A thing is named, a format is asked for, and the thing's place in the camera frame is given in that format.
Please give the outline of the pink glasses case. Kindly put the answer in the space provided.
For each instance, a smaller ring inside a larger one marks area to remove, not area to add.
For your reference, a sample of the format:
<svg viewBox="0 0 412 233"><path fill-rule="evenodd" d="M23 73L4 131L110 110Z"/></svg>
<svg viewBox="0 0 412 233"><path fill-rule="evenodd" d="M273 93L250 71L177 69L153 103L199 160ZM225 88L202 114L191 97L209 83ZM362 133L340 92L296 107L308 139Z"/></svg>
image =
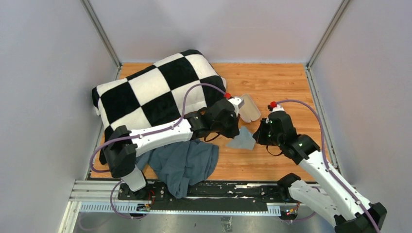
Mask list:
<svg viewBox="0 0 412 233"><path fill-rule="evenodd" d="M245 123L251 123L253 121L257 121L261 117L260 110L248 94L241 95L243 99L243 106L240 108L240 118Z"/></svg>

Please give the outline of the light blue cleaning cloth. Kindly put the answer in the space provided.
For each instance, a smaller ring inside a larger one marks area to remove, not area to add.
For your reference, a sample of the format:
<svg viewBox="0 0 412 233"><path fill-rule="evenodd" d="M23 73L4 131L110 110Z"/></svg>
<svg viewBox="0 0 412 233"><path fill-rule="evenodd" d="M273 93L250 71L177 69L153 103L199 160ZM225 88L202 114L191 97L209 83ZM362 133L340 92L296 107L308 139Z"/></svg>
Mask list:
<svg viewBox="0 0 412 233"><path fill-rule="evenodd" d="M240 134L228 142L226 147L233 149L253 150L255 143L256 141L249 130L245 126L241 126Z"/></svg>

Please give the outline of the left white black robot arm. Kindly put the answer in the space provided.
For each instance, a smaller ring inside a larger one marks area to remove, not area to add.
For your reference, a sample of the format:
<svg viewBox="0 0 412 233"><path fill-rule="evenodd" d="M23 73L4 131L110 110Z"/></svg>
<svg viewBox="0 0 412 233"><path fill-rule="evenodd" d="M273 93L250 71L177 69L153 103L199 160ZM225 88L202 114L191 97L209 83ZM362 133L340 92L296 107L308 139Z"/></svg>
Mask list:
<svg viewBox="0 0 412 233"><path fill-rule="evenodd" d="M142 154L176 142L207 138L211 133L226 138L239 135L239 110L244 105L240 97L221 99L211 107L191 112L178 120L159 126L129 130L117 127L101 152L113 178L122 179L136 200L148 197L149 188L136 159Z"/></svg>

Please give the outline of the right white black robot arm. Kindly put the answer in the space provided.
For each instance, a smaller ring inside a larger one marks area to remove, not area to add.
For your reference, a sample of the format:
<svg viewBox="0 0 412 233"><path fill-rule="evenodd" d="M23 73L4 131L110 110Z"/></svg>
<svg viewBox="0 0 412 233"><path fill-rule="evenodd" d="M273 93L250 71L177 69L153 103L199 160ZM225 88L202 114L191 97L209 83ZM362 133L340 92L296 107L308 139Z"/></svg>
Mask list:
<svg viewBox="0 0 412 233"><path fill-rule="evenodd" d="M281 186L277 195L282 202L304 203L337 233L377 233L382 229L386 208L355 190L328 160L323 159L322 150L311 137L296 132L285 111L273 111L262 118L253 138L260 145L279 147L281 154L308 172L326 193L321 194L290 173L278 181Z"/></svg>

